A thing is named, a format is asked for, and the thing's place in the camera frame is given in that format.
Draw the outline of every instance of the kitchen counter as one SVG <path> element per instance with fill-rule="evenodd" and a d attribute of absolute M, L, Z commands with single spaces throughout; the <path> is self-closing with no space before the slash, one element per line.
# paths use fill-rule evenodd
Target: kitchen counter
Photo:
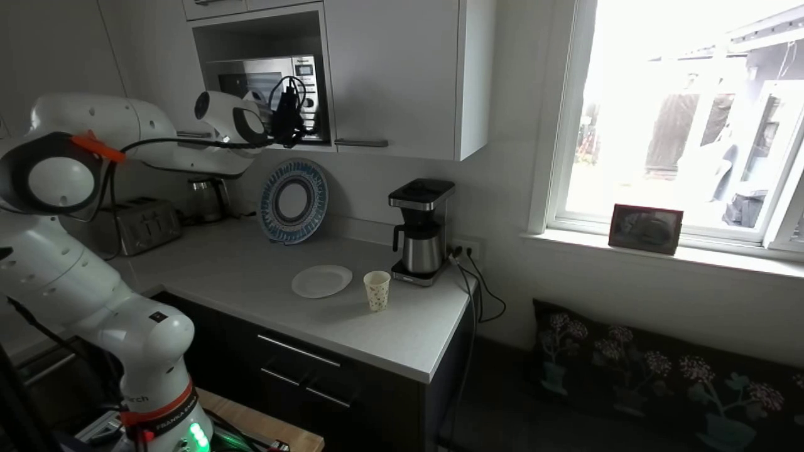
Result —
<path fill-rule="evenodd" d="M 389 269 L 389 247 L 313 236 L 286 247 L 264 238 L 256 218 L 187 229 L 184 238 L 136 259 L 112 262 L 140 293 L 182 299 L 274 329 L 306 343 L 430 383 L 467 308 L 464 282 L 447 269 L 427 288 L 393 282 L 386 308 L 371 313 L 361 274 Z M 344 290 L 302 299 L 297 272 L 336 264 L 351 269 Z"/>

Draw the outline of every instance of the white cup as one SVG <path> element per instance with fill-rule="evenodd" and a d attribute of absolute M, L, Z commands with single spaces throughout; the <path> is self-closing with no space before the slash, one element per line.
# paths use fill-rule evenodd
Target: white cup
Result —
<path fill-rule="evenodd" d="M 369 272 L 361 277 L 361 283 L 366 285 L 369 311 L 383 311 L 386 307 L 393 274 Z"/>

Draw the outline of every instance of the dark floor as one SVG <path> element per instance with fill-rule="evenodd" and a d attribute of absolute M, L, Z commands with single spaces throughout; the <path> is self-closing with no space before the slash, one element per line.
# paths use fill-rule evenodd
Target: dark floor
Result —
<path fill-rule="evenodd" d="M 540 400 L 522 351 L 475 341 L 457 412 L 442 424 L 440 452 L 699 452 L 630 420 L 600 416 Z"/>

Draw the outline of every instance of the green light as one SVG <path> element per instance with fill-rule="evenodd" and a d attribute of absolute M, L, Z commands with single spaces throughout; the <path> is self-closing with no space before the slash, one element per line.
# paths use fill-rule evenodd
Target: green light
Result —
<path fill-rule="evenodd" d="M 194 424 L 190 424 L 190 435 L 194 435 L 194 439 L 195 439 L 195 450 L 200 450 L 200 452 L 210 452 L 210 447 L 208 447 L 208 436 L 203 435 L 203 430 L 200 430 L 200 424 L 199 424 L 199 422 L 194 422 Z"/>

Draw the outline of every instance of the upper cabinet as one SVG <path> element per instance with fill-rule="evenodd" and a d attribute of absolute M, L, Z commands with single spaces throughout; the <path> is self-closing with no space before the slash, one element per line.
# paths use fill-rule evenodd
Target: upper cabinet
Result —
<path fill-rule="evenodd" d="M 189 21 L 219 18 L 219 16 L 239 16 L 249 9 L 269 9 L 302 4 L 312 0 L 184 0 L 184 13 Z"/>
<path fill-rule="evenodd" d="M 493 0 L 326 0 L 334 142 L 463 160 L 487 142 Z"/>

